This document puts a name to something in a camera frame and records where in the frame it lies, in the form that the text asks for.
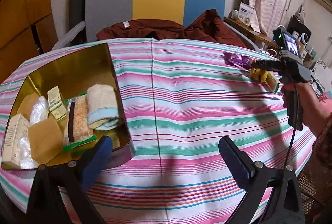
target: open box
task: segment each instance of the open box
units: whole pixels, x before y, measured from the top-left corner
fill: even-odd
[[[21,102],[27,95],[35,92],[39,96],[47,97],[47,92],[57,85],[64,99],[86,93],[87,89],[95,84],[108,84],[119,92],[116,81],[115,70],[106,43],[88,47],[49,62],[25,78],[10,112],[6,132],[10,119],[16,115]],[[123,109],[121,101],[119,101],[119,107]],[[65,123],[66,117],[58,121],[62,132]],[[59,153],[47,163],[47,166],[78,160],[84,150],[96,144],[102,135],[110,136],[113,141],[113,148],[110,148],[112,155],[104,169],[120,166],[134,156],[134,147],[126,123],[109,131],[94,130],[94,134],[97,136],[97,140],[69,152]],[[1,168],[22,178],[33,178],[36,171],[36,169],[13,169],[2,161]]]

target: metal screw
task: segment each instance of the metal screw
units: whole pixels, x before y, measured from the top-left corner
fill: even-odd
[[[263,164],[263,162],[261,162],[261,161],[255,161],[255,166],[256,166],[257,168],[261,169],[261,168],[264,167],[264,164]]]
[[[38,166],[38,169],[39,169],[39,170],[43,170],[43,169],[45,169],[45,168],[46,168],[46,165],[45,165],[45,164],[41,164],[41,165]]]
[[[71,167],[71,168],[75,167],[76,166],[76,161],[75,160],[69,161],[68,166]]]
[[[288,171],[293,171],[293,167],[292,167],[291,165],[287,165],[287,166],[286,166],[286,169],[287,169]]]

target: packaged food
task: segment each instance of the packaged food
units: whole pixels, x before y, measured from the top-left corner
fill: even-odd
[[[44,96],[41,96],[34,104],[30,114],[31,125],[45,120],[49,115],[49,105]]]
[[[255,11],[254,8],[248,6],[245,3],[241,3],[236,20],[244,23],[246,26],[249,26],[254,11]]]
[[[28,133],[24,133],[18,139],[19,160],[21,169],[35,169],[39,164],[31,157],[31,148]]]
[[[243,65],[240,55],[227,53],[227,52],[224,52],[224,55],[225,55],[225,60],[228,61],[229,63],[232,63],[234,65],[240,65],[240,66]]]
[[[87,125],[87,115],[86,95],[73,97],[69,100],[63,151],[69,151],[97,139],[93,135],[93,130]]]
[[[12,168],[20,168],[18,140],[27,134],[30,126],[29,121],[22,114],[17,114],[10,119],[2,150],[3,163]]]
[[[268,75],[266,77],[266,83],[269,85],[271,92],[276,93],[279,89],[279,80],[275,77],[275,75],[268,71]]]
[[[253,60],[249,56],[242,56],[242,67],[245,68],[246,70],[251,69],[251,64]]]
[[[58,86],[53,87],[47,92],[47,99],[49,102],[49,111],[54,118],[58,121],[64,118],[67,110]]]

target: chair armrest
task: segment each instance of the chair armrest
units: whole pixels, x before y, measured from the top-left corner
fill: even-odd
[[[68,44],[76,37],[76,35],[85,28],[85,21],[70,29],[59,41],[53,46],[52,50],[57,50],[68,46]]]
[[[244,42],[244,44],[248,47],[248,49],[255,50],[256,52],[261,53],[257,45],[253,43],[250,39],[248,39],[245,35],[237,31],[234,27],[230,26],[229,24],[227,23],[224,24],[227,25],[235,34],[239,36],[239,38]]]

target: folded towel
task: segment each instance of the folded towel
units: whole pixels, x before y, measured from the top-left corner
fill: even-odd
[[[86,92],[88,126],[97,130],[110,130],[123,124],[122,111],[117,105],[117,96],[110,85],[96,84]]]

